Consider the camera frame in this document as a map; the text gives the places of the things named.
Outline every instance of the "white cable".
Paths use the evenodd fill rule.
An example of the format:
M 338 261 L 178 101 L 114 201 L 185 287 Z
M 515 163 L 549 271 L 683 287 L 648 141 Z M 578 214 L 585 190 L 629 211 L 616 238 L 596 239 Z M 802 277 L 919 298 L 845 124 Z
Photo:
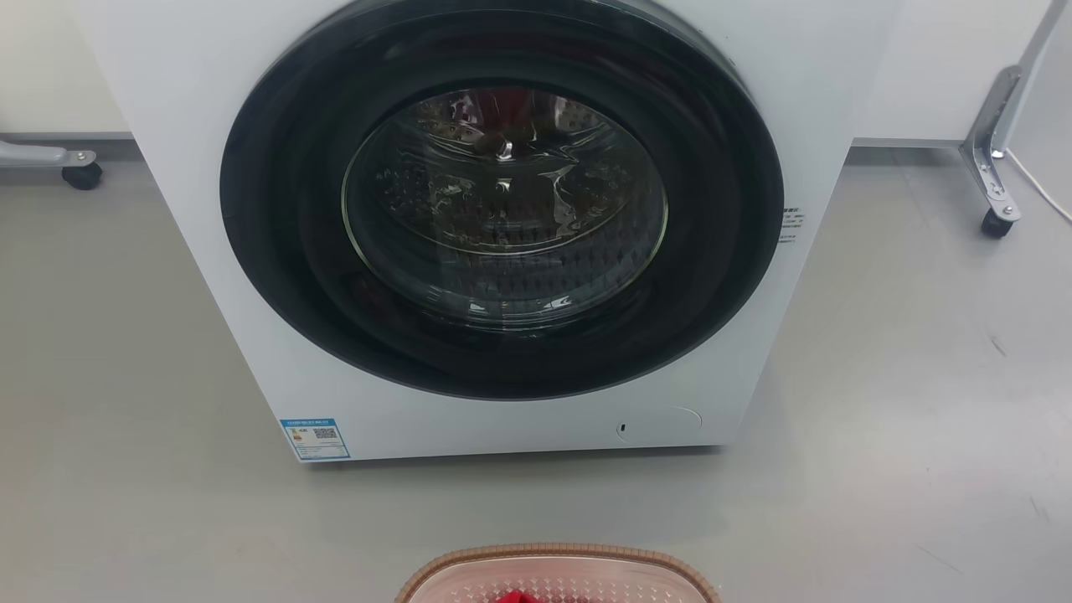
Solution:
M 1019 162 L 1019 159 L 1017 159 L 1016 155 L 1012 152 L 1012 149 L 1006 149 L 1006 155 L 1009 156 L 1009 159 L 1011 159 L 1012 162 L 1016 164 L 1016 168 L 1019 170 L 1019 173 L 1023 174 L 1025 178 L 1030 180 L 1031 186 L 1034 187 L 1034 190 L 1039 191 L 1039 194 L 1042 195 L 1042 198 L 1046 200 L 1046 203 L 1048 203 L 1051 207 L 1056 209 L 1058 214 L 1063 216 L 1066 220 L 1072 223 L 1072 214 L 1069 214 L 1068 211 L 1064 210 L 1063 207 L 1057 205 L 1057 202 L 1054 201 L 1054 198 L 1049 196 L 1048 193 L 1046 193 L 1046 191 L 1042 188 L 1042 185 L 1040 185 L 1039 181 L 1034 179 L 1034 176 L 1031 176 L 1031 173 L 1027 171 L 1027 167 L 1024 167 L 1024 164 Z

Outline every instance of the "metal bracket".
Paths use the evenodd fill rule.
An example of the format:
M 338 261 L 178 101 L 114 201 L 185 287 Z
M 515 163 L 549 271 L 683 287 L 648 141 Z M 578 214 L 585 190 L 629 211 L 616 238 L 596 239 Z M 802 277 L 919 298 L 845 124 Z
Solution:
M 976 183 L 986 195 L 994 215 L 1004 222 L 1019 220 L 1021 214 L 994 166 L 995 157 L 1000 159 L 1000 156 L 995 156 L 994 131 L 1001 119 L 1001 112 L 1016 90 L 1022 73 L 1019 65 L 1007 67 L 998 73 L 986 101 L 983 102 L 983 108 L 976 117 L 976 123 L 972 124 L 968 137 L 961 144 L 961 157 L 968 163 Z
M 94 161 L 96 153 L 90 150 L 0 142 L 0 167 L 81 167 Z

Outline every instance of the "door glass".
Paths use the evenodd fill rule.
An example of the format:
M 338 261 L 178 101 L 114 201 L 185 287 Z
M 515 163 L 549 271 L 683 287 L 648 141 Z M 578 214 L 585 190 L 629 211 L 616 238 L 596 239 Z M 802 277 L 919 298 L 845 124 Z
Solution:
M 342 190 L 351 242 L 433 311 L 533 328 L 626 288 L 658 250 L 666 192 L 621 126 L 547 91 L 432 97 L 383 122 Z

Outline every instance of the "front-loading washing machine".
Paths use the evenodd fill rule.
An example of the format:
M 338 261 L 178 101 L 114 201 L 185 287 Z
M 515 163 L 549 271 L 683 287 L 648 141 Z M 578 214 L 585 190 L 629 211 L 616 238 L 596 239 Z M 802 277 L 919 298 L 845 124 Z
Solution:
M 730 442 L 896 9 L 75 4 L 302 461 Z

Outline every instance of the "washing machine door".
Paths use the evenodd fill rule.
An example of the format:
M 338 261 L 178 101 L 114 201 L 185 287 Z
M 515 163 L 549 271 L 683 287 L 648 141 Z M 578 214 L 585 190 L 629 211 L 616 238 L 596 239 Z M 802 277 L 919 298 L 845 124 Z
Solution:
M 265 299 L 386 379 L 496 399 L 632 379 L 714 334 L 781 175 L 687 26 L 585 0 L 359 2 L 235 120 L 227 235 Z

